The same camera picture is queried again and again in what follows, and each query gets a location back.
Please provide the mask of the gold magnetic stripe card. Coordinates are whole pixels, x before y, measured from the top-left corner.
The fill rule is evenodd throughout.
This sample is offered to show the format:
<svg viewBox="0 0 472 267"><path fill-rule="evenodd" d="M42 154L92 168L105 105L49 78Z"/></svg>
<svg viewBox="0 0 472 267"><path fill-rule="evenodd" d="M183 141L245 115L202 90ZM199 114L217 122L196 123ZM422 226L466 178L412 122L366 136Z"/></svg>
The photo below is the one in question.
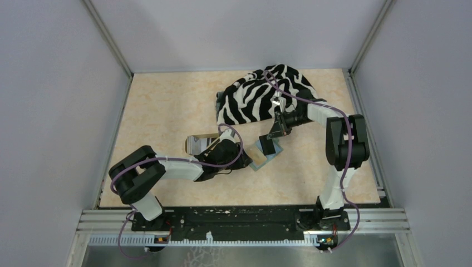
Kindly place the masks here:
<svg viewBox="0 0 472 267"><path fill-rule="evenodd" d="M257 166L262 165L267 160L267 157L263 154L263 152L256 144L249 146L246 149L246 153L252 159L253 163Z"/></svg>

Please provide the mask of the black credit card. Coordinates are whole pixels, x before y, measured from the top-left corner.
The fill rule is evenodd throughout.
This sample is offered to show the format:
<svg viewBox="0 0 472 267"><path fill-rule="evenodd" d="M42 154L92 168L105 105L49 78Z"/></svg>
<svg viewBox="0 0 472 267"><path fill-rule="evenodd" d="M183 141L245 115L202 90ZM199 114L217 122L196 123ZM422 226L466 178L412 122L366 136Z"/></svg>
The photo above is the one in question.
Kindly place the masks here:
<svg viewBox="0 0 472 267"><path fill-rule="evenodd" d="M273 155L276 153L275 145L268 135L259 136L261 150L264 156Z"/></svg>

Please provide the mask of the aluminium frame rail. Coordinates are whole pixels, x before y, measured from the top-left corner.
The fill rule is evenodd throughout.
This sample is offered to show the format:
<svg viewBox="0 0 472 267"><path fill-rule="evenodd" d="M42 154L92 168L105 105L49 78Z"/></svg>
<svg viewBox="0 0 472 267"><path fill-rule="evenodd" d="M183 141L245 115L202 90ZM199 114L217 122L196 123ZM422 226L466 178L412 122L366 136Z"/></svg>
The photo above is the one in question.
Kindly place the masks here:
<svg viewBox="0 0 472 267"><path fill-rule="evenodd" d="M126 209L84 210L77 231L114 233L121 229L128 214ZM314 210L298 206L174 207L165 210L164 218L177 227L271 226L285 230L307 225ZM410 225L403 209L344 209L340 231L355 229L359 234L408 233Z"/></svg>

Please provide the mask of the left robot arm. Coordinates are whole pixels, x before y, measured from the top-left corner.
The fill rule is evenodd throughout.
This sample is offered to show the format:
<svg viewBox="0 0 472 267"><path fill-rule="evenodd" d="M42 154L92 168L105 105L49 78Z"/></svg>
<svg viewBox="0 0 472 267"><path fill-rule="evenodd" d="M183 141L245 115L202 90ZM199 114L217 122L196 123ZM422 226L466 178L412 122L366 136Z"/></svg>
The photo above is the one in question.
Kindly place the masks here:
<svg viewBox="0 0 472 267"><path fill-rule="evenodd" d="M166 225L167 215L151 193L158 181L202 182L223 170L239 170L251 163L241 143L229 139L188 159L158 155L151 146L145 145L112 166L108 175L111 190L121 202L139 212L153 230L160 230Z"/></svg>

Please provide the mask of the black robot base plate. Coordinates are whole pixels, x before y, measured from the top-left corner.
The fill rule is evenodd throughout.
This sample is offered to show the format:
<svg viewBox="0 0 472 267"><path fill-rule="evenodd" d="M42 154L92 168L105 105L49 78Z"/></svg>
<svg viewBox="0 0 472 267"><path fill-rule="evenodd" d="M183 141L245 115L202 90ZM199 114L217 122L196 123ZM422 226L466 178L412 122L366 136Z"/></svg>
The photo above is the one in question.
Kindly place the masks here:
<svg viewBox="0 0 472 267"><path fill-rule="evenodd" d="M147 221L137 213L132 231L162 231L172 241L297 241L304 231L350 230L344 209L321 211L317 205L182 206L167 207Z"/></svg>

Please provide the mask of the zebra striped cloth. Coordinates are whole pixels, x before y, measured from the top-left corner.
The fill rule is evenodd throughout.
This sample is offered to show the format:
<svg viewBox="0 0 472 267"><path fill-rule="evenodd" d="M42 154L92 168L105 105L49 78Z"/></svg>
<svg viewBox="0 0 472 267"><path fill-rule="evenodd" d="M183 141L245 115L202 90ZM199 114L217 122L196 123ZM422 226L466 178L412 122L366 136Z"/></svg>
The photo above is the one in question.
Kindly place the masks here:
<svg viewBox="0 0 472 267"><path fill-rule="evenodd" d="M284 64L265 68L276 78L279 88L291 95L315 100L316 90L299 70ZM215 103L217 124L242 125L274 118L276 105L272 102L278 93L264 78L263 69L247 73L217 93Z"/></svg>

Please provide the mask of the beige oval card tray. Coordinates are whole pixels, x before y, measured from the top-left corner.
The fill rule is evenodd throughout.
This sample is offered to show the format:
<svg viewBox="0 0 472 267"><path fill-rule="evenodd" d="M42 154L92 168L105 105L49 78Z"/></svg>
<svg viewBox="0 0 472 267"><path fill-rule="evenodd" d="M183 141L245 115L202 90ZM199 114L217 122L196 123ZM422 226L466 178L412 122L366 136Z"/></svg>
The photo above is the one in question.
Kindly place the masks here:
<svg viewBox="0 0 472 267"><path fill-rule="evenodd" d="M218 133L206 133L188 136L184 142L184 151L188 155L199 155L211 150L219 142Z"/></svg>

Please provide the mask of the silver card stack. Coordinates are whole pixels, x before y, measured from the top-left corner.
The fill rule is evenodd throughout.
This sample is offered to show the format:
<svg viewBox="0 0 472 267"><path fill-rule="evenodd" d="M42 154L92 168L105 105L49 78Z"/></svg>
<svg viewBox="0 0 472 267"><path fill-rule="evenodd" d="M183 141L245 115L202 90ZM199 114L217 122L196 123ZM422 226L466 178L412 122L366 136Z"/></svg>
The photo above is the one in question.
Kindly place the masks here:
<svg viewBox="0 0 472 267"><path fill-rule="evenodd" d="M208 146L206 137L188 136L186 139L186 153L189 155L198 155L205 151Z"/></svg>

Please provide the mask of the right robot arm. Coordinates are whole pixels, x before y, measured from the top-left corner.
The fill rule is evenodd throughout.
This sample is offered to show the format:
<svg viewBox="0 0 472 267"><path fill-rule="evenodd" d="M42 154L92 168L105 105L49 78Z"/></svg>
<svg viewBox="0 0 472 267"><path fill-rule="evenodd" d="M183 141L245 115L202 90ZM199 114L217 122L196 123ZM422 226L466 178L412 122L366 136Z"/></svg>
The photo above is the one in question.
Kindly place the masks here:
<svg viewBox="0 0 472 267"><path fill-rule="evenodd" d="M318 228L328 229L341 217L353 175L370 157L366 122L362 115L346 115L324 100L298 100L298 104L291 112L277 106L272 128L259 140L263 154L271 155L275 153L274 139L289 135L296 126L318 122L326 129L325 154L330 170L317 198L313 221Z"/></svg>

